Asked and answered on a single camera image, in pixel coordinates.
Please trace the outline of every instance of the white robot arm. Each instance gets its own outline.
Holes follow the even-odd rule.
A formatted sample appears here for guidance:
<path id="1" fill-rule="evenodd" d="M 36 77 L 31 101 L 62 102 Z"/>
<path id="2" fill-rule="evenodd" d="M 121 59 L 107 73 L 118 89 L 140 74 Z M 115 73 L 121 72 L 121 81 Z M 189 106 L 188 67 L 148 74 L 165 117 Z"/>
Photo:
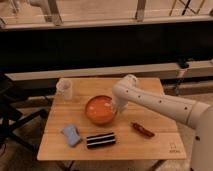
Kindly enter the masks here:
<path id="1" fill-rule="evenodd" d="M 196 129 L 191 170 L 213 170 L 213 106 L 144 91 L 137 88 L 137 84 L 138 80 L 134 75 L 127 75 L 113 86 L 114 109 L 121 112 L 128 101 L 131 101 Z"/>

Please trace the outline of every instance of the table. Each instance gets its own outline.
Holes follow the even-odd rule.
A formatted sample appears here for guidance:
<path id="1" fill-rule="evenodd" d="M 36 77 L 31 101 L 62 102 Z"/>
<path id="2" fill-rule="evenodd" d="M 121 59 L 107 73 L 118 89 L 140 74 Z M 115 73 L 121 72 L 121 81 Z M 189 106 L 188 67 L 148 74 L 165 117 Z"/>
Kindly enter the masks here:
<path id="1" fill-rule="evenodd" d="M 129 103 L 128 109 L 118 114 L 106 126 L 92 124 L 84 114 L 88 100 L 97 95 L 112 97 L 111 88 L 121 78 L 67 78 L 73 82 L 73 99 L 63 100 L 56 93 L 49 113 L 38 160 L 145 160 L 145 159 L 185 159 L 186 152 L 180 138 L 176 122 L 143 106 Z M 139 78 L 140 88 L 163 93 L 158 78 Z M 153 131 L 155 136 L 147 139 L 132 129 L 131 122 L 138 122 Z M 61 130 L 68 124 L 77 126 L 83 141 L 75 148 L 67 145 Z M 116 144 L 89 150 L 86 137 L 114 132 Z"/>

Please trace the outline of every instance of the chair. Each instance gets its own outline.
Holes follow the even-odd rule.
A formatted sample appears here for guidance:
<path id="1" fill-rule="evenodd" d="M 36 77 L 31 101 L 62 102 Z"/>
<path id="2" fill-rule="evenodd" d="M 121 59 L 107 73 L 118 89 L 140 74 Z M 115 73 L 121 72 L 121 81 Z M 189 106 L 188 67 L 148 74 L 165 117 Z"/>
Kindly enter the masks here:
<path id="1" fill-rule="evenodd" d="M 28 96 L 24 90 L 16 86 L 7 76 L 0 73 L 0 119 L 2 120 L 2 123 L 0 124 L 0 148 L 5 140 L 10 138 L 25 148 L 37 152 L 36 147 L 13 133 L 14 130 L 20 128 L 37 116 L 41 116 L 42 118 L 47 117 L 47 112 L 42 109 L 21 119 L 23 114 L 12 107 L 11 104 L 27 100 L 27 98 Z"/>

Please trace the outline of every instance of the cup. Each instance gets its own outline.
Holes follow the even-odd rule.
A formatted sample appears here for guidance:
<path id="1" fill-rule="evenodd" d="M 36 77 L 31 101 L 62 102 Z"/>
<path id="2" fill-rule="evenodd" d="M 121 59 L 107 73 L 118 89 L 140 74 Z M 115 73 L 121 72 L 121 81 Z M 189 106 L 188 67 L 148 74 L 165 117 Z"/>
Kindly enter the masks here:
<path id="1" fill-rule="evenodd" d="M 73 96 L 72 91 L 72 81 L 67 79 L 60 79 L 56 84 L 56 89 L 58 92 L 60 92 L 64 98 L 64 100 L 71 100 Z"/>

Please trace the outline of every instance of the floor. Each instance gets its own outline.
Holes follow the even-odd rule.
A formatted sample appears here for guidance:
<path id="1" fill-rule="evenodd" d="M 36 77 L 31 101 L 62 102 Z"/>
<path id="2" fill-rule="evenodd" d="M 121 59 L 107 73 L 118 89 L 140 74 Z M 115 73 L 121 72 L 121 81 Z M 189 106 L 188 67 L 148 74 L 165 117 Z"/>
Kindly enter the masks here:
<path id="1" fill-rule="evenodd" d="M 19 12 L 13 13 L 9 0 L 0 0 L 0 17 L 6 24 L 45 23 L 40 8 L 31 6 L 27 0 L 20 2 Z M 177 0 L 147 0 L 145 18 L 181 16 L 184 4 Z M 57 0 L 57 5 L 63 22 L 130 19 L 135 18 L 138 0 Z M 202 0 L 192 0 L 190 8 L 197 11 Z M 213 8 L 213 0 L 205 0 L 199 14 L 208 14 Z M 195 15 L 187 10 L 186 15 Z"/>
<path id="2" fill-rule="evenodd" d="M 213 105 L 213 93 L 195 94 L 183 96 L 189 99 L 200 100 Z M 29 113 L 35 108 L 22 109 L 24 113 Z M 30 124 L 19 129 L 17 132 L 29 142 L 39 145 L 42 132 L 45 127 L 45 120 L 41 118 L 35 119 Z M 170 160 L 166 161 L 157 171 L 188 171 L 191 148 L 194 137 L 194 131 L 182 124 L 178 124 L 183 143 L 187 152 L 186 160 Z M 78 161 L 73 165 L 73 169 L 80 171 L 145 171 L 148 170 L 156 161 Z M 39 162 L 36 160 L 36 154 L 29 152 L 14 142 L 8 140 L 6 143 L 6 151 L 0 158 L 0 171 L 59 171 L 61 170 L 56 162 Z"/>

